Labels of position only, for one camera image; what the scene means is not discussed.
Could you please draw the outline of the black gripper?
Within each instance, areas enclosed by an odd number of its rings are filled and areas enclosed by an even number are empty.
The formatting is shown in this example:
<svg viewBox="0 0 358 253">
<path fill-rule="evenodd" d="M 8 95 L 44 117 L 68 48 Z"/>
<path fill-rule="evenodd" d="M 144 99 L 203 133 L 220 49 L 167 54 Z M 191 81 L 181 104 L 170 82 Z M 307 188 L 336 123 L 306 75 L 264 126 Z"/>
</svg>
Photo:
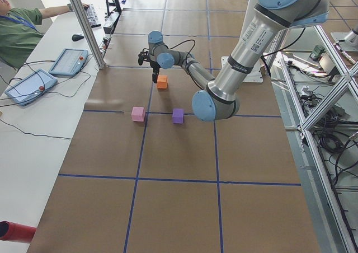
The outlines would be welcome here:
<svg viewBox="0 0 358 253">
<path fill-rule="evenodd" d="M 159 72 L 159 64 L 157 62 L 150 62 L 150 66 L 153 69 L 152 82 L 157 83 L 158 72 Z"/>
</svg>

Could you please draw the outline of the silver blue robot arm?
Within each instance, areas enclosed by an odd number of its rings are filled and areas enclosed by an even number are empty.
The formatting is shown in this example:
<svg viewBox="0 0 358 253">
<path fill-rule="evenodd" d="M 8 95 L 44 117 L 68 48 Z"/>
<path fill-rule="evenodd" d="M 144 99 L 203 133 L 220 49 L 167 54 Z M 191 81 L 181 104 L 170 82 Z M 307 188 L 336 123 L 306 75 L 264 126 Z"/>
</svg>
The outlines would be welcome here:
<svg viewBox="0 0 358 253">
<path fill-rule="evenodd" d="M 251 22 L 214 77 L 189 52 L 170 49 L 159 31 L 148 35 L 148 57 L 161 68 L 181 67 L 200 87 L 192 97 L 192 110 L 202 121 L 227 119 L 239 110 L 236 91 L 250 74 L 278 32 L 291 27 L 324 23 L 330 0 L 257 0 Z"/>
</svg>

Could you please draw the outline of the person's hand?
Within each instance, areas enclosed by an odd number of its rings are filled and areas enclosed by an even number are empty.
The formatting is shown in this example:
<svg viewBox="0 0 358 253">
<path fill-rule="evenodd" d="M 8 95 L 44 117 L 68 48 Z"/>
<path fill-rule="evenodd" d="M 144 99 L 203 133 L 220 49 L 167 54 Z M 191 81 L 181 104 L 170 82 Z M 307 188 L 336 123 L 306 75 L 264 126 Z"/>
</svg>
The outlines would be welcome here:
<svg viewBox="0 0 358 253">
<path fill-rule="evenodd" d="M 83 8 L 84 8 L 85 10 L 90 7 L 88 4 L 85 4 L 85 3 L 83 3 L 82 6 L 83 6 Z"/>
</svg>

